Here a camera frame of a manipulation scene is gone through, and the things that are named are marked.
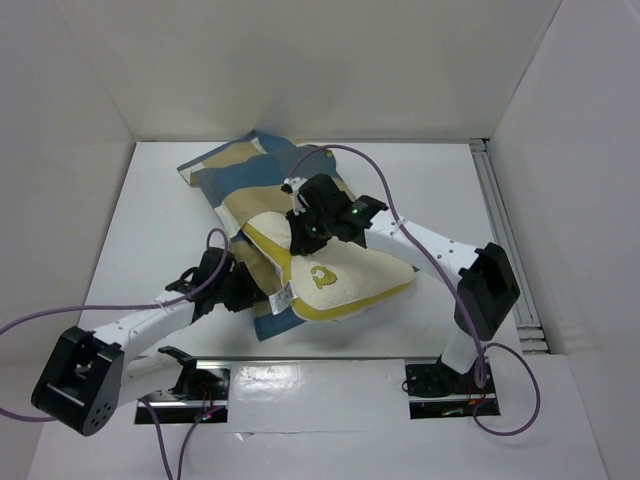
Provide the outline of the cream pillow with duck patch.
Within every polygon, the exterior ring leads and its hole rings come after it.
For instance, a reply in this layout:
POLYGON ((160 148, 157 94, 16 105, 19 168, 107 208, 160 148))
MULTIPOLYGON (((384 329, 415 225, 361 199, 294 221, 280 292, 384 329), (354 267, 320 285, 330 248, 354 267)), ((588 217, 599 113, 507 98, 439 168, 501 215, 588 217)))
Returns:
POLYGON ((294 255, 281 213, 261 213, 242 232, 278 273, 280 289, 268 297, 274 315, 291 309, 303 321, 337 321, 400 293, 415 277, 389 254, 337 239, 311 255, 294 255))

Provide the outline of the blue beige plaid pillowcase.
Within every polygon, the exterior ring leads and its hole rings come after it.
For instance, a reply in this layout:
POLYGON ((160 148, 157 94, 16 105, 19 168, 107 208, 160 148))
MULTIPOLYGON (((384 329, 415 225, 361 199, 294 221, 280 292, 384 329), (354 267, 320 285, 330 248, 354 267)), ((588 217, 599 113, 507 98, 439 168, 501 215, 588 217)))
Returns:
MULTIPOLYGON (((296 172, 305 178, 315 174, 340 176, 333 154, 313 145, 297 146, 286 138, 251 132, 226 143, 182 166, 179 173, 201 190, 222 221, 232 242, 232 254, 249 269, 260 289, 269 297, 280 289, 275 267, 242 232, 253 217, 276 212, 285 216, 291 198, 282 189, 286 176, 296 172)), ((271 312, 269 301, 249 308, 254 313, 258 339, 266 340, 300 325, 291 309, 279 315, 271 312)))

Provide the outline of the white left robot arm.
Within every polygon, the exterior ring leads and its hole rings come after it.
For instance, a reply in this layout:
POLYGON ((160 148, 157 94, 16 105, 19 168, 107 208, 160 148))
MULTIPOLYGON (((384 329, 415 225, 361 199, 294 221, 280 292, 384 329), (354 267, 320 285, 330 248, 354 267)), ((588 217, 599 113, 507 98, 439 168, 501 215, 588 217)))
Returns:
POLYGON ((209 398, 218 379, 196 358, 165 344, 216 305, 237 313, 266 300, 248 267, 221 248, 169 283, 146 309, 94 330, 71 327, 58 338, 31 394, 31 404, 83 436, 97 433, 127 403, 166 391, 209 398))

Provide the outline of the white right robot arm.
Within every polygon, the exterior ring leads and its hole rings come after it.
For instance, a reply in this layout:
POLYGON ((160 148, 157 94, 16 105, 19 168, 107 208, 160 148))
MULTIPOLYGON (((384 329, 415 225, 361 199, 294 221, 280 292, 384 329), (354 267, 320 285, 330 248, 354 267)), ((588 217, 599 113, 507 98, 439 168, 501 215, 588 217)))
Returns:
POLYGON ((449 289, 456 329, 440 356, 436 379, 448 392, 468 384, 484 347, 520 296, 505 250, 495 243, 475 247, 444 237, 367 195, 352 200, 327 174, 288 178, 282 189, 292 199, 286 214, 291 254, 308 256, 335 240, 352 243, 402 260, 449 289))

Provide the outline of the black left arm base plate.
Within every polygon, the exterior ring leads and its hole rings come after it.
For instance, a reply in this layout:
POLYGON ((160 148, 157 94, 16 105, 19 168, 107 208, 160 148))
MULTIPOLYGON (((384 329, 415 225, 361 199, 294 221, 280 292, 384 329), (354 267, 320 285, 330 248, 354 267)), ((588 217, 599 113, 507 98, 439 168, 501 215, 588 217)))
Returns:
POLYGON ((199 361, 194 376, 179 387, 145 397, 161 425, 186 425, 200 419, 205 424, 228 420, 231 365, 199 361))

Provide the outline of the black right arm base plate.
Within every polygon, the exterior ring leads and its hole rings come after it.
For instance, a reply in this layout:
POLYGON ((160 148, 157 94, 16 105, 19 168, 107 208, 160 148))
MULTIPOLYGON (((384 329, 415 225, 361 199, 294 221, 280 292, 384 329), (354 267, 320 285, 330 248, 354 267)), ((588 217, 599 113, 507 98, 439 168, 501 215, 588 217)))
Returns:
POLYGON ((491 369, 487 367, 483 388, 475 383, 473 370, 461 375, 434 361, 405 364, 401 389, 408 397, 412 420, 499 416, 500 407, 491 369))

